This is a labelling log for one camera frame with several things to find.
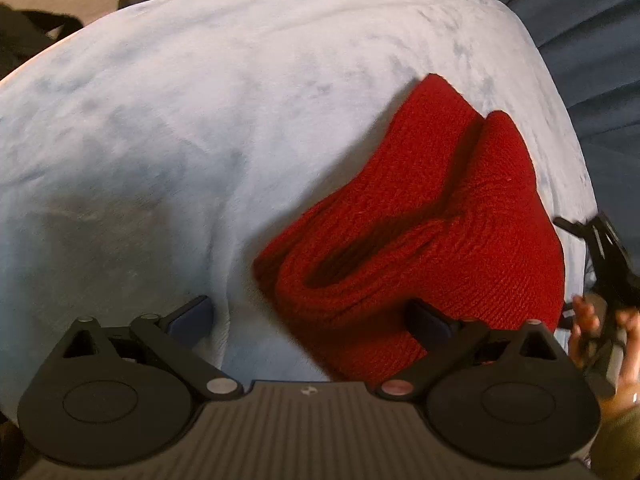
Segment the human hand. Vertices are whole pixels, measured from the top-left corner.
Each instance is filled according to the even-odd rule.
[[[569,357],[578,368],[584,365],[580,351],[580,336],[598,329],[600,320],[594,307],[582,296],[574,296],[574,326],[569,338]],[[603,419],[613,418],[640,401],[640,312],[635,307],[620,310],[616,319],[626,329],[626,355],[620,368],[618,390],[610,399],[598,399]]]

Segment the blue curtain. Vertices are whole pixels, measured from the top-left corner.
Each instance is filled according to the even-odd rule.
[[[500,0],[564,100],[598,206],[640,270],[640,0]]]

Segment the black bag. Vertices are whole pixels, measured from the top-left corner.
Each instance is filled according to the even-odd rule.
[[[57,28],[55,37],[47,35]],[[0,79],[81,28],[82,22],[73,16],[41,10],[13,10],[0,4]]]

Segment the red sweater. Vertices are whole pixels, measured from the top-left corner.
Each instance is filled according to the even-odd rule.
[[[564,297],[562,247],[511,118],[483,119],[430,75],[363,170],[254,261],[260,290],[334,379],[379,383],[424,350],[409,298],[453,318],[550,330]]]

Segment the light blue blanket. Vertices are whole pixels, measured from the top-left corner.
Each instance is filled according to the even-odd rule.
[[[198,348],[247,383],[324,375],[250,264],[348,182],[426,74],[506,110],[550,215],[595,211],[574,130],[518,18],[494,0],[153,0],[0,85],[0,408],[73,319],[122,325],[198,294]],[[560,234],[566,294],[584,245]]]

